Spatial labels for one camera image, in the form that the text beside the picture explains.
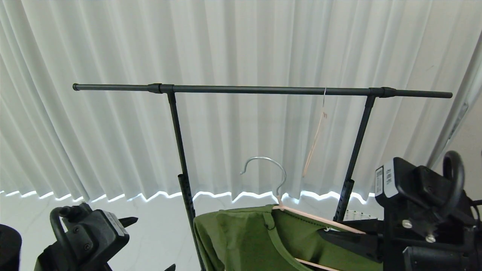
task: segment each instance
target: silver screw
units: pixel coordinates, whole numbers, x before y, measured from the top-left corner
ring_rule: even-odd
[[[433,234],[429,233],[426,237],[425,237],[425,241],[429,242],[429,243],[435,243],[435,236],[433,236]]]
[[[404,219],[402,220],[402,226],[406,229],[411,229],[412,223],[410,222],[410,220]]]

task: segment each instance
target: clothing rack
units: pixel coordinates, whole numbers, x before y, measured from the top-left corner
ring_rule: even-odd
[[[186,155],[181,136],[181,127],[179,124],[179,116],[177,114],[176,93],[227,93],[227,94],[285,94],[285,95],[353,95],[366,96],[365,109],[361,117],[360,127],[358,129],[355,145],[351,154],[350,163],[348,165],[347,174],[340,193],[338,207],[336,208],[333,221],[341,222],[347,210],[350,194],[353,190],[355,181],[352,179],[355,163],[360,152],[363,136],[366,126],[370,118],[373,105],[376,98],[388,98],[396,96],[406,97],[427,97],[427,98],[451,98],[450,92],[433,92],[433,91],[410,91],[397,90],[389,87],[381,88],[320,88],[320,87],[257,87],[257,86],[189,86],[189,85],[173,85],[173,84],[149,84],[149,85],[109,85],[109,84],[73,84],[73,89],[94,90],[94,91],[148,91],[156,94],[167,94],[169,105],[171,108],[171,116],[173,119],[174,133],[176,137],[177,150],[179,152],[179,160],[181,162],[182,174],[178,175],[179,186],[181,188],[184,205],[186,207],[187,218],[191,227],[191,233],[194,238],[194,244],[198,253],[198,260],[201,270],[205,270],[201,259],[198,245],[195,241],[194,234],[194,217],[196,216],[194,204],[192,202],[192,193],[189,185],[189,175],[187,172]]]

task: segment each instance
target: curtain fold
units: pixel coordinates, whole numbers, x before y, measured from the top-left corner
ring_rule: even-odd
[[[58,198],[179,192],[169,103],[72,83],[380,87],[457,95],[478,1],[2,1],[0,190]],[[193,193],[340,191],[365,98],[177,94]],[[353,179],[426,164],[454,99],[375,101]],[[327,116],[307,174],[320,116]]]

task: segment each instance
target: green fabric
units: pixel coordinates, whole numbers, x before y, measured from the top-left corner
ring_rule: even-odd
[[[342,271],[383,269],[381,264],[326,242],[317,230],[329,225],[272,207],[221,210],[196,217],[196,242],[207,271],[312,270],[295,258]]]

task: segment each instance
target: metal hook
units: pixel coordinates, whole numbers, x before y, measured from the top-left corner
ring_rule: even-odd
[[[255,157],[251,157],[249,158],[246,163],[244,164],[244,170],[240,172],[240,175],[244,174],[246,172],[246,168],[248,167],[248,163],[251,162],[252,160],[255,160],[255,159],[263,159],[263,160],[267,160],[267,161],[270,161],[272,163],[274,163],[275,165],[277,165],[282,171],[283,171],[283,181],[281,182],[281,184],[276,188],[276,197],[279,197],[280,196],[280,188],[281,186],[283,186],[283,184],[286,182],[286,171],[284,170],[283,166],[280,165],[280,163],[276,162],[275,160],[269,158],[269,157],[264,157],[264,156],[255,156]]]
[[[323,92],[323,108],[325,107],[325,94],[326,94],[326,87],[325,87],[325,91]]]

